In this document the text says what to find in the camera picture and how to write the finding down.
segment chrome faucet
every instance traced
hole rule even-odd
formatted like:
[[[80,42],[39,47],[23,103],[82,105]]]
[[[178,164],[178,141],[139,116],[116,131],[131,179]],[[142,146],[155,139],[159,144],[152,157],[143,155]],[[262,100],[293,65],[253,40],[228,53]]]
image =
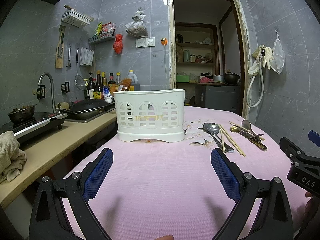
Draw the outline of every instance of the chrome faucet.
[[[41,83],[42,83],[42,79],[44,76],[48,76],[48,78],[50,79],[50,85],[51,85],[51,97],[52,97],[52,111],[55,113],[57,112],[57,109],[56,109],[56,104],[54,102],[54,86],[53,86],[53,79],[52,79],[52,76],[49,72],[43,72],[39,78],[39,81],[38,81],[38,86],[41,86]]]

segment white cable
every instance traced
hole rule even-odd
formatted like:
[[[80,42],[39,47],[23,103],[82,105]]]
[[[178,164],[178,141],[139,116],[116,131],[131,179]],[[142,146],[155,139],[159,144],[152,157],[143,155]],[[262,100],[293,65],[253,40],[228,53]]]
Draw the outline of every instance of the white cable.
[[[165,45],[164,45],[164,71],[165,71],[165,90],[167,90],[167,66],[165,64]]]
[[[261,102],[262,97],[263,97],[264,85],[263,85],[263,76],[262,76],[262,67],[261,67],[262,64],[261,64],[261,63],[262,63],[262,58],[259,57],[259,68],[260,68],[260,78],[261,78],[261,95],[260,95],[260,98],[259,98],[259,100],[258,100],[257,103],[255,103],[254,105],[250,105],[250,103],[249,103],[249,101],[250,101],[250,90],[251,90],[253,81],[254,81],[254,79],[255,79],[255,77],[256,77],[256,75],[255,75],[255,76],[253,76],[253,78],[252,78],[252,80],[251,80],[251,82],[250,82],[250,85],[249,85],[249,87],[248,87],[248,91],[247,91],[247,105],[248,105],[250,108],[256,107],[256,106]]]

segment white plastic jug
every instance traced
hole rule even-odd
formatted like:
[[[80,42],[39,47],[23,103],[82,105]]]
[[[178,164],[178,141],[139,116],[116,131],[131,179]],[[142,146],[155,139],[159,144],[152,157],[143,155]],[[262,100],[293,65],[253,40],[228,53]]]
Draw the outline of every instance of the white plastic jug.
[[[133,70],[129,71],[128,78],[131,78],[130,91],[140,91],[140,84],[138,83],[138,78]]]

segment green box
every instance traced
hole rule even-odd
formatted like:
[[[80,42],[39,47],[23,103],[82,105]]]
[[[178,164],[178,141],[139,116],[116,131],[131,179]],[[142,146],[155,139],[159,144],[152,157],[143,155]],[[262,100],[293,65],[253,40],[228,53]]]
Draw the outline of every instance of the green box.
[[[189,83],[189,76],[176,75],[176,77],[177,77],[177,82]]]

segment electric stove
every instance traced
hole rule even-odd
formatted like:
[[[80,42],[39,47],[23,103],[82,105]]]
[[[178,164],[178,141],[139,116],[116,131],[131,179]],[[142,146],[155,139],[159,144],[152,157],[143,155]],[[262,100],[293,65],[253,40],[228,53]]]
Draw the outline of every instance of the electric stove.
[[[15,138],[20,143],[23,143],[51,128],[58,127],[59,130],[62,129],[61,124],[64,123],[67,116],[64,113],[35,112],[32,118],[24,122],[18,124],[9,122],[1,128],[3,132],[13,131]]]

